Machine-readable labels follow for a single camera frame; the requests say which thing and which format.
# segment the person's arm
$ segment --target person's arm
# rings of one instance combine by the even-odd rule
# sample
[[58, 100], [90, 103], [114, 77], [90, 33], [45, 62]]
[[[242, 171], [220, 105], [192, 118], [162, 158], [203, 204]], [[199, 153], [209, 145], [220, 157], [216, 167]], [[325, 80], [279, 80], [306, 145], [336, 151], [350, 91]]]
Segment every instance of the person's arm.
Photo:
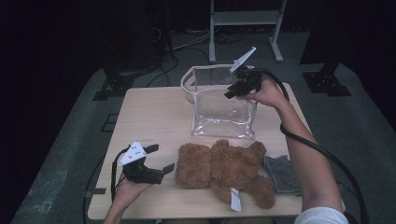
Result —
[[108, 209], [104, 224], [118, 224], [122, 215], [128, 206], [133, 203], [140, 194], [151, 187], [152, 184], [136, 184], [126, 178], [124, 174], [120, 176], [120, 183], [117, 186], [117, 192], [113, 203]]
[[[272, 106], [286, 130], [311, 142], [317, 142], [274, 81], [265, 79], [260, 91], [248, 94], [244, 98]], [[286, 137], [286, 141], [290, 160], [303, 194], [303, 211], [321, 206], [343, 213], [341, 195], [329, 161], [321, 153], [305, 144], [289, 137]]]

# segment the wooden table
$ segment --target wooden table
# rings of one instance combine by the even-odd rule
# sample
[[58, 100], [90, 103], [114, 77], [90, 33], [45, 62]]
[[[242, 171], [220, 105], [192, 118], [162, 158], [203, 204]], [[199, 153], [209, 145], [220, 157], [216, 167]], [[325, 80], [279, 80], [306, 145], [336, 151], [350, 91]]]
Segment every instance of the wooden table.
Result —
[[[288, 84], [290, 101], [305, 122], [303, 113]], [[160, 149], [147, 155], [146, 165], [161, 170], [177, 162], [177, 150], [185, 143], [204, 144], [211, 147], [218, 137], [191, 136], [193, 105], [187, 102], [180, 87], [130, 89], [122, 104], [117, 124], [108, 146], [104, 165], [96, 184], [106, 189], [105, 194], [93, 194], [88, 216], [104, 219], [111, 205], [111, 163], [117, 154], [139, 140], [143, 147], [159, 144]], [[285, 136], [279, 130], [280, 119], [272, 107], [258, 105], [254, 120], [256, 140], [267, 148], [267, 156], [288, 155]], [[229, 139], [230, 145], [249, 146], [247, 139]], [[230, 205], [222, 203], [211, 189], [182, 189], [175, 184], [175, 171], [163, 178], [161, 185], [154, 185], [143, 192], [125, 211], [123, 218], [168, 219], [198, 217], [279, 217], [301, 213], [300, 197], [276, 195], [272, 209], [260, 209], [253, 198], [240, 193], [242, 212], [235, 212]]]

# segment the black curtain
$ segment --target black curtain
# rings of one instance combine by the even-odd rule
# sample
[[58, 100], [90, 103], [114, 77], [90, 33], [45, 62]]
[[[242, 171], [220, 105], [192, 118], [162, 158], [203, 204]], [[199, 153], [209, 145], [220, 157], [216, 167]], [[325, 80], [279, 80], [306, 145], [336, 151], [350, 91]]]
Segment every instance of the black curtain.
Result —
[[0, 217], [9, 223], [91, 75], [103, 43], [85, 1], [1, 1]]
[[395, 1], [322, 0], [301, 63], [349, 67], [396, 130]]

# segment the teddy bear ear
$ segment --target teddy bear ear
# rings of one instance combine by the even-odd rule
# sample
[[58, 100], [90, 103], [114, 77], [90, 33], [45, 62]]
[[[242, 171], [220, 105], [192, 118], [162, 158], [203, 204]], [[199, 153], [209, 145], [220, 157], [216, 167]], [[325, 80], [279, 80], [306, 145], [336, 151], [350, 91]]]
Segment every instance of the teddy bear ear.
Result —
[[260, 158], [264, 157], [265, 153], [267, 152], [267, 149], [265, 148], [264, 144], [259, 141], [253, 142], [249, 146], [249, 149], [253, 150]]
[[221, 147], [229, 147], [230, 143], [228, 142], [227, 139], [220, 139], [218, 141], [216, 141], [215, 144], [213, 144], [212, 149], [213, 148], [221, 148]]

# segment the dark background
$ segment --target dark background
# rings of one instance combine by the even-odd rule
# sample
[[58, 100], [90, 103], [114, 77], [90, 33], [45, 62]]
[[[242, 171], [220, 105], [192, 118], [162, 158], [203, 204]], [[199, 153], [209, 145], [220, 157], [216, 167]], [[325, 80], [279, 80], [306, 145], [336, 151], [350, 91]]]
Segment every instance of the dark background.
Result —
[[[157, 46], [150, 44], [149, 27], [163, 28], [162, 7], [156, 7], [162, 2], [1, 1], [3, 221], [14, 216], [91, 75], [108, 62], [131, 67], [159, 62], [163, 40]], [[208, 29], [209, 1], [168, 2], [171, 30]], [[216, 8], [279, 6], [277, 1], [236, 3], [217, 0]], [[329, 55], [336, 57], [359, 76], [393, 127], [395, 9], [393, 1], [289, 0], [282, 23], [283, 31], [311, 31], [302, 63], [324, 63]]]

